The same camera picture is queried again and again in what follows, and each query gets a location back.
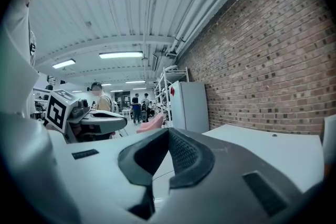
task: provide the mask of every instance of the white shelving unit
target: white shelving unit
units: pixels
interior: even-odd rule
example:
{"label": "white shelving unit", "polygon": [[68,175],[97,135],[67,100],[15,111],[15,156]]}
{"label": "white shelving unit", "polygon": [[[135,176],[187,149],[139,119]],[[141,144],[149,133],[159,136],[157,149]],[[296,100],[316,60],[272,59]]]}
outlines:
{"label": "white shelving unit", "polygon": [[154,89],[155,94],[155,101],[157,107],[161,108],[161,111],[167,111],[169,121],[172,120],[171,117],[171,106],[169,104],[169,86],[173,84],[176,81],[181,80],[182,78],[186,77],[186,82],[189,82],[189,75],[188,75],[188,69],[185,68],[185,70],[168,70],[166,71],[166,68],[163,68],[163,75],[158,78],[158,84],[156,85]]}

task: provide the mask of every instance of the refrigerator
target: refrigerator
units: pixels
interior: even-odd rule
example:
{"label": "refrigerator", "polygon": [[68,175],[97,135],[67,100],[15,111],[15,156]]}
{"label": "refrigerator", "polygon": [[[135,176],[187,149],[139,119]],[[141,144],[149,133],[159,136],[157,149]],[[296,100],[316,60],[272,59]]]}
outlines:
{"label": "refrigerator", "polygon": [[170,104],[174,128],[197,133],[209,131],[204,83],[173,83],[170,86]]}

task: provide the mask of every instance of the white table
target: white table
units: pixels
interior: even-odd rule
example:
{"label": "white table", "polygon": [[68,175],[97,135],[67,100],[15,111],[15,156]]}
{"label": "white table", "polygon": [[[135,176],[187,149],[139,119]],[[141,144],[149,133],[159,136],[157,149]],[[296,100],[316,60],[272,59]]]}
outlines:
{"label": "white table", "polygon": [[130,116],[130,120],[131,120],[131,109],[124,109],[124,110],[122,110],[122,116],[124,116],[124,112],[126,112],[126,116],[127,116],[127,113],[129,114],[129,116]]}

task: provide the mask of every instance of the pink chair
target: pink chair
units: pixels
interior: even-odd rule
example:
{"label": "pink chair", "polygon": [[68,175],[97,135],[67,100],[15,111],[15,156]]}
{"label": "pink chair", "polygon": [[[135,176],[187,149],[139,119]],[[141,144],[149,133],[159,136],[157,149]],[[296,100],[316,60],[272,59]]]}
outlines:
{"label": "pink chair", "polygon": [[155,116],[155,118],[152,121],[141,123],[140,129],[137,130],[136,133],[140,134],[149,130],[161,128],[162,123],[163,123],[163,113],[159,113],[158,115]]}

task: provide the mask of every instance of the red brick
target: red brick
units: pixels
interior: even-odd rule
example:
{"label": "red brick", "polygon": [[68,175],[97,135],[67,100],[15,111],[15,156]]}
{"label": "red brick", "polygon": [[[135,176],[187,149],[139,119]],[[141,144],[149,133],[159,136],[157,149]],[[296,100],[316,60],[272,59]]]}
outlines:
{"label": "red brick", "polygon": [[210,127],[321,134],[336,114],[336,27],[325,1],[228,3],[177,62],[206,84]]}

